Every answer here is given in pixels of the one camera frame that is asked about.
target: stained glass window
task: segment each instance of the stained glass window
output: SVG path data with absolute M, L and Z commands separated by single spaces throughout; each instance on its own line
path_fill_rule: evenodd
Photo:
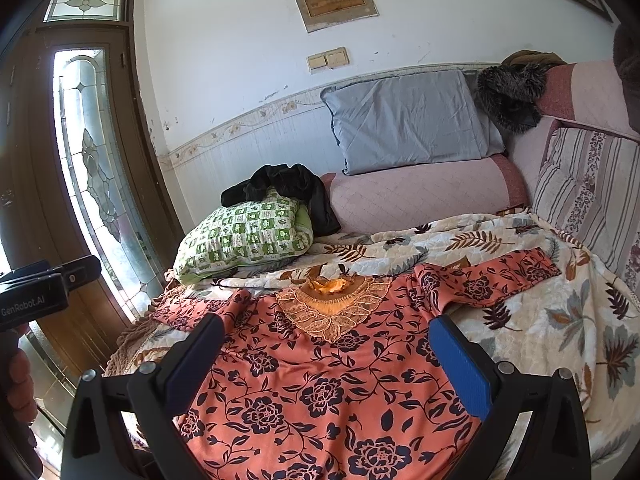
M 124 0 L 51 0 L 45 22 L 122 19 Z
M 118 151 L 105 50 L 64 50 L 54 62 L 54 119 L 66 190 L 102 276 L 129 319 L 162 294 L 161 265 Z

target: blue gripper pad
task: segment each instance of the blue gripper pad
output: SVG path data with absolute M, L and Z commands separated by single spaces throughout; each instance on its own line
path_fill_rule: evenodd
M 491 386 L 445 326 L 444 316 L 429 323 L 429 343 L 466 412 L 484 422 L 492 405 Z

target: decorative wallpaper border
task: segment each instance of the decorative wallpaper border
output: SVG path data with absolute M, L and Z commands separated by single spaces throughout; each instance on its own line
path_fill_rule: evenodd
M 322 108 L 324 107 L 324 103 L 320 100 L 320 92 L 329 86 L 344 86 L 372 79 L 382 79 L 385 77 L 410 75 L 421 72 L 435 72 L 436 70 L 482 70 L 495 64 L 496 63 L 475 62 L 418 65 L 369 73 L 342 79 L 334 83 L 323 84 L 311 90 L 305 90 L 265 104 L 226 123 L 220 124 L 195 139 L 190 140 L 190 142 L 176 148 L 168 155 L 159 156 L 158 162 L 162 171 L 174 170 L 178 166 L 193 160 L 220 144 L 249 134 L 268 124 L 277 123 L 286 118 L 308 112 L 309 110 Z

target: green patterned pillow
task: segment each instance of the green patterned pillow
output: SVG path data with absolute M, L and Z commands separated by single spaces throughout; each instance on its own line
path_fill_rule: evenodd
M 196 283 L 236 267 L 277 262 L 306 253 L 314 241 L 306 206 L 273 187 L 262 202 L 220 207 L 186 235 L 174 270 Z

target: screw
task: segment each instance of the screw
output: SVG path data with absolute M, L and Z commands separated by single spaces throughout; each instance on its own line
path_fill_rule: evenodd
M 511 375 L 516 371 L 516 367 L 508 361 L 501 361 L 498 363 L 498 371 L 504 375 Z
M 570 381 L 574 378 L 574 375 L 571 373 L 571 370 L 569 370 L 569 368 L 560 368 L 558 370 L 558 375 L 565 381 Z
M 85 383 L 90 383 L 95 379 L 96 375 L 97 374 L 95 373 L 95 370 L 87 370 L 84 374 L 82 374 L 82 380 Z
M 142 363 L 138 367 L 138 371 L 143 375 L 149 375 L 154 372 L 156 369 L 156 363 L 153 361 L 147 361 L 146 363 Z

